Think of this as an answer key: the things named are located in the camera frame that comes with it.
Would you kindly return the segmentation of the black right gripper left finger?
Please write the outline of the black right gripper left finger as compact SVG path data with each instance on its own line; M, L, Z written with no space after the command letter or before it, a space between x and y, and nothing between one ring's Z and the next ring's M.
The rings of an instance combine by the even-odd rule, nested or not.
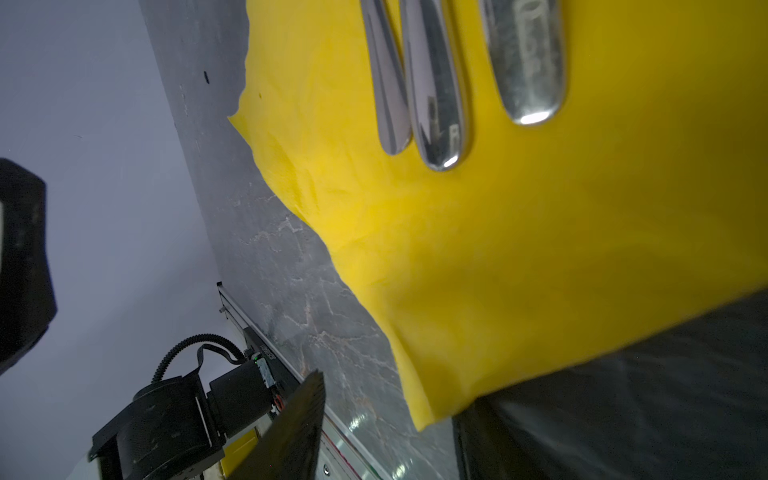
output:
M314 479L325 400L324 375L313 371L228 479Z

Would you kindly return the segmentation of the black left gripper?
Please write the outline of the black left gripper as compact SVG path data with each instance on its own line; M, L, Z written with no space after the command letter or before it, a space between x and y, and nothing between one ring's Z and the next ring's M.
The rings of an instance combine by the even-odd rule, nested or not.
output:
M1 371L47 332L58 308L46 252L46 183L1 160Z

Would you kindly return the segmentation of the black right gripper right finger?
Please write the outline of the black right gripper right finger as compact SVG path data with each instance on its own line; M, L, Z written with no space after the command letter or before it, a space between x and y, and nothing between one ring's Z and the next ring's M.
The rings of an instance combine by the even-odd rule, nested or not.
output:
M763 479L767 294L481 397L453 431L463 479Z

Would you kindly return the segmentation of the yellow paper napkin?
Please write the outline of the yellow paper napkin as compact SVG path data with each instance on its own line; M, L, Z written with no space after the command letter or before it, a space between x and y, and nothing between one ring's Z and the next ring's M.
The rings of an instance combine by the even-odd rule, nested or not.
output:
M233 126L391 345L416 428L767 284L767 5L566 1L567 96L505 113L450 1L467 155L377 137L356 1L250 1Z

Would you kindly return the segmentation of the silver spoon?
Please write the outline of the silver spoon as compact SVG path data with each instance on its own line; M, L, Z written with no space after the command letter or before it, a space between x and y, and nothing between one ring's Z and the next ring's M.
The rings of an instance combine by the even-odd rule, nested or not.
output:
M360 2L371 68L378 136L383 151L400 154L409 144L409 118L405 75L386 5L379 0Z

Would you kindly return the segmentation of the silver knife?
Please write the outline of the silver knife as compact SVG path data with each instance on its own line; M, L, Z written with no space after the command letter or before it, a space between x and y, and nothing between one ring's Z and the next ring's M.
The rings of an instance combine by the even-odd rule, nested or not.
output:
M443 3L400 3L405 83L414 140L425 165L445 172L465 151L468 128Z

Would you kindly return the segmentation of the silver fork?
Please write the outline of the silver fork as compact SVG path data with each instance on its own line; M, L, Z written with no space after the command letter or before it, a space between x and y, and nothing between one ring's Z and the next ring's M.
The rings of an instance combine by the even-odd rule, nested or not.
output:
M494 80L506 113L521 126L548 121L566 96L560 3L485 0L479 6Z

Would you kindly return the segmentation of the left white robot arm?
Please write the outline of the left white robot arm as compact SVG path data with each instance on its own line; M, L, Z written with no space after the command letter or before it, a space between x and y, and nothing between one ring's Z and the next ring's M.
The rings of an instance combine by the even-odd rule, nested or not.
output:
M1 369L9 370L48 331L57 313L46 252L46 184L9 159L1 161ZM199 363L216 353L233 370L205 389L199 372L165 373L183 350ZM252 353L230 340L198 334L161 360L149 385L92 438L73 479L197 479L224 457L236 437L272 405Z

